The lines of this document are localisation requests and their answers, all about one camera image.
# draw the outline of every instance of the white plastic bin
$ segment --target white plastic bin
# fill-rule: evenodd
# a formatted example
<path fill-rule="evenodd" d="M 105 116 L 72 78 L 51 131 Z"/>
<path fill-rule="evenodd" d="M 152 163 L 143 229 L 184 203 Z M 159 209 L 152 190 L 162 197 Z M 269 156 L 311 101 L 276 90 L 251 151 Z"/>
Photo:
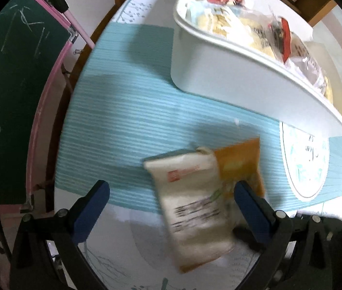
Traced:
<path fill-rule="evenodd" d="M 171 78 L 181 90 L 228 102 L 280 120 L 314 136 L 342 136 L 342 81 L 328 56 L 320 66 L 327 72 L 334 95 L 332 105 L 309 82 L 263 53 L 203 32 L 185 20 L 186 4 L 177 0 Z M 312 28 L 280 0 L 253 0 L 253 9 L 285 17 L 303 41 Z"/>

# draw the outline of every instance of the chalkboard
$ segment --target chalkboard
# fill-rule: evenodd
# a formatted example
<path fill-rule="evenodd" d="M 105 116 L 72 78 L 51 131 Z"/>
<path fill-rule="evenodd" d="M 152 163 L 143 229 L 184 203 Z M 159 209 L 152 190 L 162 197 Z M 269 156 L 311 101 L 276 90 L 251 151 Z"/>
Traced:
<path fill-rule="evenodd" d="M 0 204 L 26 201 L 27 151 L 49 73 L 70 33 L 36 0 L 0 12 Z"/>

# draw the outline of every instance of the orange package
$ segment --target orange package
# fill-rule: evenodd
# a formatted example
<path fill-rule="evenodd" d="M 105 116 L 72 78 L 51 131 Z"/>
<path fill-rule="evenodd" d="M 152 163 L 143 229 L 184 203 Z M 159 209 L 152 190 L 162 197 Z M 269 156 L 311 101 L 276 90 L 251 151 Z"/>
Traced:
<path fill-rule="evenodd" d="M 217 149 L 214 154 L 223 181 L 225 199 L 233 198 L 234 184 L 242 180 L 246 181 L 259 197 L 264 197 L 265 188 L 259 171 L 259 138 Z"/>

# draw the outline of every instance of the tabletop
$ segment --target tabletop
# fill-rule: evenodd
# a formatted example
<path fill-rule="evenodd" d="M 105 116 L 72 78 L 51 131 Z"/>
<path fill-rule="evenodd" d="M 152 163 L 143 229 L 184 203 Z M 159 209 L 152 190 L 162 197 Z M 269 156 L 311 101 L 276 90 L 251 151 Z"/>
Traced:
<path fill-rule="evenodd" d="M 145 158 L 259 136 L 260 169 L 273 209 L 296 210 L 342 195 L 342 137 L 311 139 L 276 120 L 173 85 L 175 1 L 123 4 L 89 56 L 61 134 L 55 209 L 70 208 L 98 179 L 111 187 L 106 208 L 81 246 L 109 289 L 234 289 L 258 258 L 238 242 L 226 256 L 180 274 L 142 166 Z M 320 154 L 317 170 L 307 164 L 310 149 Z M 310 180 L 311 194 L 302 188 Z"/>

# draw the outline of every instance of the blue striped table surface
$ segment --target blue striped table surface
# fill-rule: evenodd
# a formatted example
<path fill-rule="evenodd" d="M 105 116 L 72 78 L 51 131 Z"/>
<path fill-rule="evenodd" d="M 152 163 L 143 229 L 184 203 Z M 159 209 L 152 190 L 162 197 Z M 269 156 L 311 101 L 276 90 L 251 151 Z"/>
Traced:
<path fill-rule="evenodd" d="M 304 208 L 342 195 L 342 137 L 329 139 L 325 184 L 310 202 L 292 193 L 284 170 L 279 122 L 186 94 L 170 77 L 173 29 L 110 23 L 76 85 L 65 118 L 56 187 L 85 195 L 99 179 L 109 203 L 160 213 L 143 160 L 198 146 L 212 149 L 260 136 L 260 168 L 273 209 Z"/>

